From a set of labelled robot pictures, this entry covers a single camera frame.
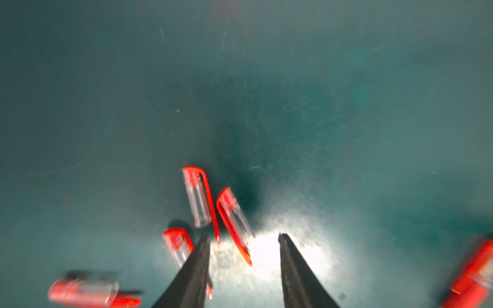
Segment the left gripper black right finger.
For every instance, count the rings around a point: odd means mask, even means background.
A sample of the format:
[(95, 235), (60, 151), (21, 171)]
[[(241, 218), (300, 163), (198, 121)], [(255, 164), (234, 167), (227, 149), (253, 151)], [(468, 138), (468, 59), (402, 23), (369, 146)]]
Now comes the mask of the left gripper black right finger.
[(305, 261), (290, 236), (278, 237), (285, 307), (338, 307)]

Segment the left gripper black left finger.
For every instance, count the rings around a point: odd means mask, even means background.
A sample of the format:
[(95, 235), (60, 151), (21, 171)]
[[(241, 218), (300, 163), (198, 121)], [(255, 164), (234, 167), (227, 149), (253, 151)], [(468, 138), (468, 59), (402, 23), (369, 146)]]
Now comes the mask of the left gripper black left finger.
[(211, 246), (202, 236), (166, 291), (152, 307), (204, 308)]

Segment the red clear pen cap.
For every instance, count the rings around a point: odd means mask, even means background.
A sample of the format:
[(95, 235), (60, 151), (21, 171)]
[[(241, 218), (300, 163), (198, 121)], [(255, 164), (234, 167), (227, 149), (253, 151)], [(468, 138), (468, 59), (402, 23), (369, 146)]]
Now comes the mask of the red clear pen cap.
[(56, 281), (48, 299), (69, 307), (139, 307), (141, 299), (120, 293), (118, 282)]
[[(191, 255), (197, 243), (192, 243), (188, 233), (181, 228), (172, 228), (165, 231), (163, 233), (163, 238), (180, 270), (187, 261), (188, 257)], [(205, 300), (211, 299), (212, 297), (213, 295), (208, 280)]]
[(216, 207), (240, 254), (252, 267), (249, 243), (255, 238), (255, 234), (230, 187), (220, 193)]
[(204, 228), (213, 224), (214, 237), (221, 243), (218, 221), (214, 209), (213, 197), (205, 171), (195, 166), (182, 168), (184, 185), (195, 228)]

